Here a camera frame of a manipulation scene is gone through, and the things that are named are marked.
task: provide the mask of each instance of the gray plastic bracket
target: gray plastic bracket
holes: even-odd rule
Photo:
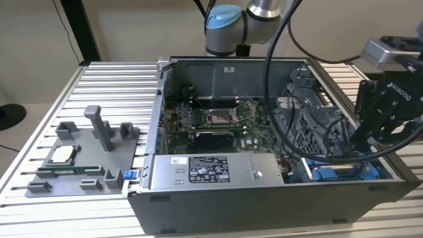
[[[40,179],[46,179],[46,178],[54,178],[57,175],[52,171],[38,171],[40,168],[37,168],[37,171],[34,172],[34,175]]]
[[[73,150],[74,153],[77,153],[80,151],[80,145],[74,144],[73,146]],[[57,148],[60,147],[60,145],[54,145],[52,150],[54,151]],[[52,160],[45,164],[45,167],[62,167],[62,166],[72,166],[73,165],[73,158],[69,158],[65,162],[62,163],[54,163]]]
[[[88,176],[104,176],[104,168],[100,166],[97,169],[85,170]]]
[[[97,139],[100,140],[104,151],[112,151],[114,149],[110,141],[110,127],[104,126],[104,122],[100,117],[101,108],[98,105],[89,105],[85,108],[84,116],[90,120]]]
[[[120,124],[118,133],[122,140],[133,139],[137,137],[137,134],[133,129],[130,122],[124,122]]]
[[[37,192],[49,192],[49,188],[50,188],[50,184],[44,181],[44,182],[30,182],[26,186],[26,189],[33,192],[33,193],[37,193]]]
[[[101,190],[102,186],[96,178],[81,179],[78,184],[81,190]]]
[[[117,170],[116,176],[112,176],[110,171],[106,170],[104,175],[104,182],[109,189],[113,189],[113,188],[121,189],[124,185],[124,177],[121,174],[121,170],[120,169]]]
[[[110,128],[110,124],[108,123],[106,120],[102,121],[102,124],[104,124],[105,130],[109,133],[109,137],[113,137],[114,133],[113,133],[113,130]],[[96,130],[93,130],[92,134],[93,134],[93,138],[96,138],[98,140],[100,139],[98,132]]]
[[[56,128],[56,134],[60,140],[73,140],[70,132],[76,132],[77,128],[73,121],[62,121]]]

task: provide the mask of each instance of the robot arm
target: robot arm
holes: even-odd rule
[[[360,82],[355,105],[360,126],[351,136],[355,150],[365,150],[375,141],[397,143],[421,122],[423,62],[417,58],[423,53],[423,23],[417,33],[417,38],[384,36],[365,44],[360,56],[384,70],[384,77]],[[404,122],[403,130],[392,133]]]
[[[236,5],[218,5],[209,13],[205,51],[210,56],[229,56],[236,46],[261,44],[274,34],[280,22],[278,0],[252,0],[246,10]]]

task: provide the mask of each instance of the barcode sticker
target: barcode sticker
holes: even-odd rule
[[[173,165],[185,165],[188,157],[172,157],[170,164]]]

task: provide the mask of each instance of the aluminum extrusion table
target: aluminum extrusion table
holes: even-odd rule
[[[321,64],[355,102],[357,84],[365,79],[353,65]],[[74,121],[89,127],[82,116],[86,105],[101,106],[110,126],[132,122],[141,129],[133,168],[142,166],[152,99],[156,92],[156,63],[93,62],[78,67],[36,131],[0,180],[0,237],[138,237],[142,229],[122,195],[26,198],[25,186],[52,147],[54,127]],[[423,143],[397,154],[423,180]],[[385,238],[423,237],[423,185],[399,202],[377,205],[353,224],[190,235],[196,238]]]

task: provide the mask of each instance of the black robot bracket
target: black robot bracket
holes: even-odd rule
[[[401,51],[423,52],[423,42],[417,38],[384,36],[380,40]],[[395,56],[393,60],[407,69],[405,72],[385,71],[381,79],[363,80],[359,85],[355,105],[359,127],[351,143],[353,149],[361,152],[375,141],[396,144],[421,122],[423,62],[405,55]],[[403,123],[403,130],[392,133]]]

